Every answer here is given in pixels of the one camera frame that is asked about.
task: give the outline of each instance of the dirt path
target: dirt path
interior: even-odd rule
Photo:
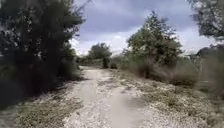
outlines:
[[[104,70],[84,67],[87,80],[74,86],[66,98],[78,98],[83,107],[64,119],[65,128],[196,128],[156,108],[142,106],[141,92],[127,89]]]

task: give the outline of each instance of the grass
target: grass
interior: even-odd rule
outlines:
[[[119,70],[113,73],[122,85],[135,85],[143,92],[141,99],[161,111],[200,119],[209,128],[221,128],[224,124],[224,101],[211,99],[206,92],[139,78]]]
[[[65,100],[61,94],[44,96],[43,99],[22,103],[16,107],[18,116],[16,123],[19,128],[60,128],[63,127],[63,119],[70,113],[81,107],[74,100]]]

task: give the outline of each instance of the sky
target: sky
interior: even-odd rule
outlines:
[[[82,5],[87,0],[76,0]],[[145,18],[155,11],[159,17],[168,18],[185,53],[195,53],[214,43],[199,36],[187,0],[92,0],[84,10],[86,21],[81,25],[78,38],[71,40],[77,54],[85,55],[92,45],[104,42],[114,54],[127,47],[127,39],[137,32]]]

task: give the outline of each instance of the small tree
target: small tree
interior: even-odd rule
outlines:
[[[195,11],[194,20],[201,35],[224,40],[224,1],[188,0]]]
[[[89,51],[89,56],[93,59],[109,58],[111,54],[110,47],[105,43],[93,45]]]
[[[174,30],[167,25],[167,19],[158,18],[155,12],[129,38],[128,46],[137,58],[147,57],[167,66],[173,66],[181,53]]]
[[[110,47],[105,43],[93,45],[89,51],[89,57],[94,59],[102,59],[102,67],[108,68],[109,58],[111,56]]]

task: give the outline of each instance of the tree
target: tree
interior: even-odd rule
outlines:
[[[158,18],[152,12],[137,33],[128,40],[128,46],[137,58],[150,58],[161,64],[172,66],[181,53],[174,30],[167,25],[167,19]]]
[[[92,59],[103,59],[111,56],[110,47],[105,43],[98,43],[93,45],[89,51],[89,56]]]
[[[65,68],[74,61],[69,39],[82,22],[72,0],[1,2],[0,54],[28,92],[52,89],[72,74]]]
[[[189,0],[195,14],[194,20],[201,35],[224,40],[224,1]]]

